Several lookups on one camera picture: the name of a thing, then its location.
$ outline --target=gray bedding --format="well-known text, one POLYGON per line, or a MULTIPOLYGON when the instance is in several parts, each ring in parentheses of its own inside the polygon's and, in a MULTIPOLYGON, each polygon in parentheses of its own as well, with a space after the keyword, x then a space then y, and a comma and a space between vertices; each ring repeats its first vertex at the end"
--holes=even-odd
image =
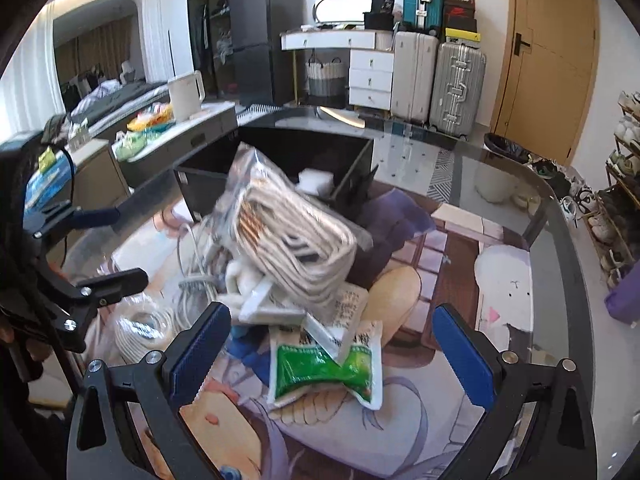
POLYGON ((88 125, 92 126, 92 124, 97 123, 97 121, 105 115, 116 111, 123 104, 140 97, 163 84, 166 84, 166 82, 146 83, 144 81, 134 81, 133 83, 124 85, 120 90, 115 91, 113 94, 103 97, 98 102, 88 107, 87 110, 81 114, 71 117, 71 120, 75 123, 82 123, 82 121, 87 119, 88 125))

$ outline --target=person's hand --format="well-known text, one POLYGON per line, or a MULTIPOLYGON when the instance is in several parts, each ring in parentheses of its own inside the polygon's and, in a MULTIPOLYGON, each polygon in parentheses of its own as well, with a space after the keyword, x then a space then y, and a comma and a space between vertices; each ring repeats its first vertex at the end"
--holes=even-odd
MULTIPOLYGON (((0 315, 0 340, 7 345, 11 345, 15 341, 14 329, 2 315, 0 315)), ((31 359, 36 362, 42 362, 51 355, 51 347, 35 339, 27 339, 26 347, 31 359)))

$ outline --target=black refrigerator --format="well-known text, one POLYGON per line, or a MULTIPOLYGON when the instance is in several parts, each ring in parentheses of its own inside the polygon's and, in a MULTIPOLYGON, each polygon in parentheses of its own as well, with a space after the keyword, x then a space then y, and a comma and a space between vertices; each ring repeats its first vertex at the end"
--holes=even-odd
POLYGON ((280 33, 300 28, 303 6, 303 0, 229 0, 240 104, 293 100, 293 56, 281 49, 280 33))

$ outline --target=electric kettle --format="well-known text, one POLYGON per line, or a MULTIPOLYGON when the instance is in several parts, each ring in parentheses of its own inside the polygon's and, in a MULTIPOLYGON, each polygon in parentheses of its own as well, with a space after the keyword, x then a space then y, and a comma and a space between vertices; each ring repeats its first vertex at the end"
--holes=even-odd
POLYGON ((177 123, 188 120, 202 109, 204 85, 200 70, 169 79, 166 84, 177 123))

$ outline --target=glass table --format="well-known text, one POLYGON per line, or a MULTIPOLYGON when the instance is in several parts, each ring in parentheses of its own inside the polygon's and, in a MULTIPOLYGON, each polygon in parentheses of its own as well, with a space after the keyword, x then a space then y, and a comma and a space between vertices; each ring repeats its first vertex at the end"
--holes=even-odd
MULTIPOLYGON (((580 264, 551 189, 531 170, 468 142, 344 110, 284 109, 250 125, 265 128, 266 135, 270 128, 288 128, 373 139, 372 168, 377 171, 370 196, 403 190, 431 215, 437 230, 407 240, 382 273, 409 266, 421 282, 411 309, 399 313, 390 308, 384 321, 395 323, 397 331, 383 349, 382 409, 363 409, 336 390, 269 410, 264 341, 241 350, 229 345, 212 364, 206 393, 201 392, 219 420, 207 429, 215 449, 200 443, 212 462, 255 479, 284 478, 289 471, 292 479, 437 478, 468 439, 482 409, 468 402, 433 337, 432 303, 458 303, 469 325, 485 332, 498 350, 511 349, 537 364, 571 358, 592 399, 591 318, 580 264), (524 210, 514 194, 524 197, 524 210), (505 267, 501 256, 493 257, 504 248, 524 255, 524 274, 505 267), (504 274, 497 281, 506 285, 481 283, 474 269, 480 260, 490 269, 496 266, 504 274), (494 299, 507 293, 519 302, 513 311, 504 298, 494 299), (220 439, 222 433, 216 432, 228 427, 237 431, 220 439)), ((181 198, 173 172, 158 175, 121 205, 116 225, 86 232, 70 249, 63 270, 73 281, 140 266, 150 276, 150 288, 173 301, 180 237, 174 224, 191 221, 181 198)), ((105 309, 96 323, 108 328, 109 318, 105 309)), ((127 361, 117 344, 100 344, 95 333, 92 337, 85 363, 93 358, 110 365, 127 361)), ((144 435, 143 418, 137 422, 144 435)), ((519 426, 498 461, 501 474, 522 441, 526 424, 519 426)), ((168 478, 152 444, 142 440, 156 457, 157 473, 168 478)))

